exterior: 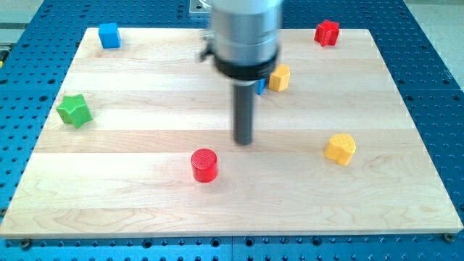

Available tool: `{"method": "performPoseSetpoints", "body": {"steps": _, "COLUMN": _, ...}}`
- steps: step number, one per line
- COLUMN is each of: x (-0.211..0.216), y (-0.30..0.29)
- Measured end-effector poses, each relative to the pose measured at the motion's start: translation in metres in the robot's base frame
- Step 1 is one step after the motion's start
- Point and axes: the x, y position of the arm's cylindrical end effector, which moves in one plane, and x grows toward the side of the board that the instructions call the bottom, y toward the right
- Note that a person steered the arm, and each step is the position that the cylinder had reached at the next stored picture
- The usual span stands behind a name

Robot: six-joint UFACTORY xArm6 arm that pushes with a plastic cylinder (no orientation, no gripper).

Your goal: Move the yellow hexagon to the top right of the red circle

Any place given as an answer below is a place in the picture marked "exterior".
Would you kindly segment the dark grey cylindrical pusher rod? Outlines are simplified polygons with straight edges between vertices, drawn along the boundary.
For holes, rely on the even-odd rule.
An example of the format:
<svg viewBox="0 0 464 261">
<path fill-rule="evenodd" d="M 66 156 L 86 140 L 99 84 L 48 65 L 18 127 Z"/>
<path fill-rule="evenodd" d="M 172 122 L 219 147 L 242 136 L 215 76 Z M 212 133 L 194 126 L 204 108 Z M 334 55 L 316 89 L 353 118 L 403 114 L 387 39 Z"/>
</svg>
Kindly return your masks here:
<svg viewBox="0 0 464 261">
<path fill-rule="evenodd" d="M 237 144 L 252 142 L 256 81 L 233 82 L 233 137 Z"/>
</svg>

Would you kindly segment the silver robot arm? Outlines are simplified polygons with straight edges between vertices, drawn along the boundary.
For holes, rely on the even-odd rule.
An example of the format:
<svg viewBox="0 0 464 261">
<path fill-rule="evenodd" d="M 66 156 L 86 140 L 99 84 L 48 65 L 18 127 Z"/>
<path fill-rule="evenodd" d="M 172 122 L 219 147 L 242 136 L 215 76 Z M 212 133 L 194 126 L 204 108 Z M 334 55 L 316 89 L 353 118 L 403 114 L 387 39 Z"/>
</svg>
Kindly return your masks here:
<svg viewBox="0 0 464 261">
<path fill-rule="evenodd" d="M 213 57 L 219 73 L 233 86 L 233 139 L 252 143 L 254 91 L 258 82 L 276 68 L 281 28 L 279 0 L 213 0 L 209 27 L 203 33 L 206 47 L 199 55 Z"/>
</svg>

